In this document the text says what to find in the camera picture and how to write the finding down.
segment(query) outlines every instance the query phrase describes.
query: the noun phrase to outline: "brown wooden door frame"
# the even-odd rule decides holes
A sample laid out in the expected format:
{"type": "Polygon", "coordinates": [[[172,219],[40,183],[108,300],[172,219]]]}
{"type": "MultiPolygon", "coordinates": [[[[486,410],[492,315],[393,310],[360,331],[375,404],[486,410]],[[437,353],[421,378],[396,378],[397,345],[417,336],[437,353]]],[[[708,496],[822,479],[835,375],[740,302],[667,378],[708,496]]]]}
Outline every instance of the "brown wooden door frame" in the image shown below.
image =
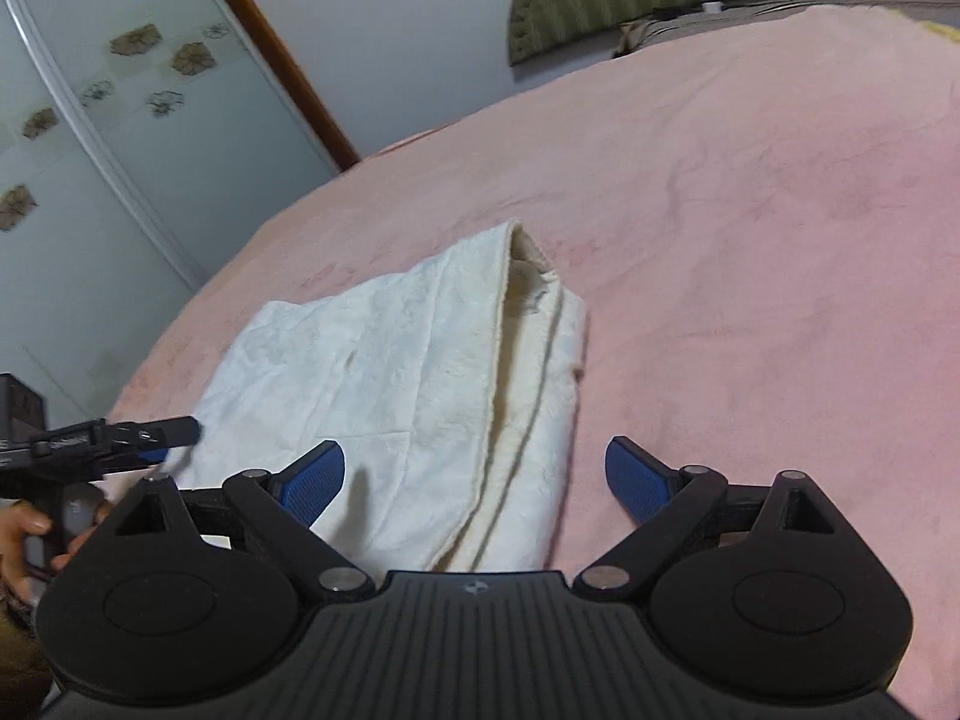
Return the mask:
{"type": "Polygon", "coordinates": [[[356,165],[360,161],[360,155],[337,122],[333,121],[304,71],[299,69],[256,3],[253,0],[225,1],[340,170],[356,165]]]}

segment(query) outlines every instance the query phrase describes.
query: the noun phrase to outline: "brown flower pattern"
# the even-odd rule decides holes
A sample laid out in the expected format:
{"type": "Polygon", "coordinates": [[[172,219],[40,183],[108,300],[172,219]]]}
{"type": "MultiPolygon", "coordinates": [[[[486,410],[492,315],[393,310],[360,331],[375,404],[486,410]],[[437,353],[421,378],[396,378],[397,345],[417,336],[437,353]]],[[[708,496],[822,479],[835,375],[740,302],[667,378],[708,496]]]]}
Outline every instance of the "brown flower pattern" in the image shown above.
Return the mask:
{"type": "Polygon", "coordinates": [[[24,184],[13,187],[0,196],[0,230],[13,230],[22,218],[34,210],[37,204],[24,184]]]}
{"type": "Polygon", "coordinates": [[[23,122],[21,132],[24,138],[34,141],[48,129],[56,127],[57,124],[59,124],[59,119],[56,117],[56,111],[53,108],[43,108],[30,114],[30,118],[23,122]]]}
{"type": "Polygon", "coordinates": [[[138,53],[148,52],[162,40],[163,35],[160,34],[160,30],[155,25],[146,23],[113,38],[110,41],[110,53],[116,53],[120,56],[136,56],[138,53]]]}
{"type": "Polygon", "coordinates": [[[217,66],[217,60],[203,43],[186,43],[174,54],[170,63],[182,76],[195,76],[217,66]]]}

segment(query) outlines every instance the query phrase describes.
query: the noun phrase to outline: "bed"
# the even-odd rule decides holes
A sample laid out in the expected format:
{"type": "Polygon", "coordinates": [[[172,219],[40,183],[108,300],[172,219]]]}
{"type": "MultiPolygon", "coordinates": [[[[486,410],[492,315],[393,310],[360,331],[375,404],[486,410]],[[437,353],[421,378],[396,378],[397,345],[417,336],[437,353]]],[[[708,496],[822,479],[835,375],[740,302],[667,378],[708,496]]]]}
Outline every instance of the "bed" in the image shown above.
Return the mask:
{"type": "Polygon", "coordinates": [[[521,218],[587,301],[551,565],[632,524],[626,434],[741,484],[808,471],[915,614],[893,691],[960,715],[960,47],[878,7],[692,34],[411,138],[264,225],[185,308],[113,418],[189,412],[269,299],[404,271],[521,218]]]}

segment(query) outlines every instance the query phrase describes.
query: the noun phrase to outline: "white cloth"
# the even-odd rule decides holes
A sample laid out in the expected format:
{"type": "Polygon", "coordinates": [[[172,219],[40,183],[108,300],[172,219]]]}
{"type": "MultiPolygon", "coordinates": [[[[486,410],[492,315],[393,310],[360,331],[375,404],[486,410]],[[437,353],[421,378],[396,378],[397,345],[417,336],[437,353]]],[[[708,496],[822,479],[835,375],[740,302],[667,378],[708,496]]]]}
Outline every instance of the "white cloth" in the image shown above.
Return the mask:
{"type": "Polygon", "coordinates": [[[374,576],[541,568],[566,482],[586,312],[515,221],[406,274],[271,302],[195,409],[181,488],[325,439],[344,488],[312,530],[374,576]]]}

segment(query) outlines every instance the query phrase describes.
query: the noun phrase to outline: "person's arm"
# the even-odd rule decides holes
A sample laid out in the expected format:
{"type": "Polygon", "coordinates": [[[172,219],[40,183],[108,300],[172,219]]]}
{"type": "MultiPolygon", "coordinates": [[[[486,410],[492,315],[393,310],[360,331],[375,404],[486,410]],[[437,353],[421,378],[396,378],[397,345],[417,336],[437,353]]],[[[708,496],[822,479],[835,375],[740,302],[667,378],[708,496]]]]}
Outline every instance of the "person's arm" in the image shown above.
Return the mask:
{"type": "MultiPolygon", "coordinates": [[[[97,514],[97,522],[107,506],[97,514]]],[[[42,536],[50,519],[25,501],[0,509],[0,717],[20,720],[36,712],[50,691],[50,667],[34,639],[31,582],[23,562],[23,536],[42,536]]],[[[92,528],[70,542],[66,555],[54,557],[51,566],[62,570],[92,528]]]]}

